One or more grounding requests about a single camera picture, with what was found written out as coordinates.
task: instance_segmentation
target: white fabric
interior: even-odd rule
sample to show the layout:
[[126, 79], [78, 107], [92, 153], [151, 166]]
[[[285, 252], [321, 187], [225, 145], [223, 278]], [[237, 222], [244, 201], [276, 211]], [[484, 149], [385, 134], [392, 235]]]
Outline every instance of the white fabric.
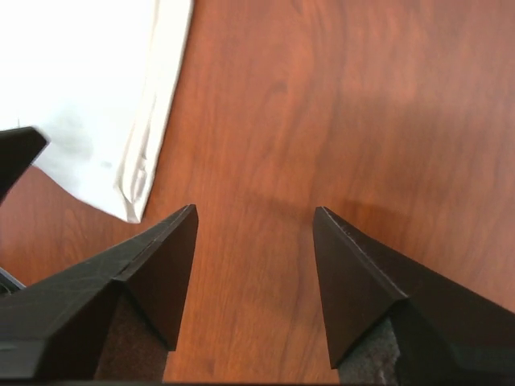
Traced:
[[50, 139], [35, 165], [66, 191], [141, 221], [192, 0], [0, 0], [0, 129]]

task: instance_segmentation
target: wooden table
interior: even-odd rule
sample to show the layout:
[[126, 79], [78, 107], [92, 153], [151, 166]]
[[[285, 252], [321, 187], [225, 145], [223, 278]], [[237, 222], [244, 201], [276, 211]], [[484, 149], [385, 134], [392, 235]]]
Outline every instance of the wooden table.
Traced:
[[198, 0], [143, 223], [32, 169], [0, 265], [32, 283], [196, 203], [166, 379], [336, 382], [315, 206], [515, 310], [514, 126], [513, 1]]

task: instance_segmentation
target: wood grain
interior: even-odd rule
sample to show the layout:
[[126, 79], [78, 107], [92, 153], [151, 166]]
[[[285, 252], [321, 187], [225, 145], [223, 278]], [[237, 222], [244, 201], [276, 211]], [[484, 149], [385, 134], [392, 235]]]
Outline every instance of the wood grain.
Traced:
[[315, 206], [515, 311], [514, 104], [509, 0], [199, 0], [143, 223], [29, 170], [0, 264], [38, 281], [197, 203], [167, 379], [336, 382]]

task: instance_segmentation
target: wooden surface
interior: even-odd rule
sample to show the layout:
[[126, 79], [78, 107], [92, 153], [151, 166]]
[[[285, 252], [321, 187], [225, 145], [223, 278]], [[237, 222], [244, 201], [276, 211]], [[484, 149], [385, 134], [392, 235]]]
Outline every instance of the wooden surface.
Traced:
[[514, 103], [510, 0], [199, 0], [143, 223], [29, 170], [0, 265], [32, 283], [197, 203], [167, 379], [335, 382], [317, 205], [515, 311]]

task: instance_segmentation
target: folded cloth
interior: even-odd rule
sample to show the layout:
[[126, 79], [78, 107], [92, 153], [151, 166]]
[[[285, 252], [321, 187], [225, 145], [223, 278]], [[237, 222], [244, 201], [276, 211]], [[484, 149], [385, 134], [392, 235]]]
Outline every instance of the folded cloth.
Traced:
[[76, 198], [141, 221], [192, 0], [0, 2], [0, 129], [34, 126], [35, 165]]

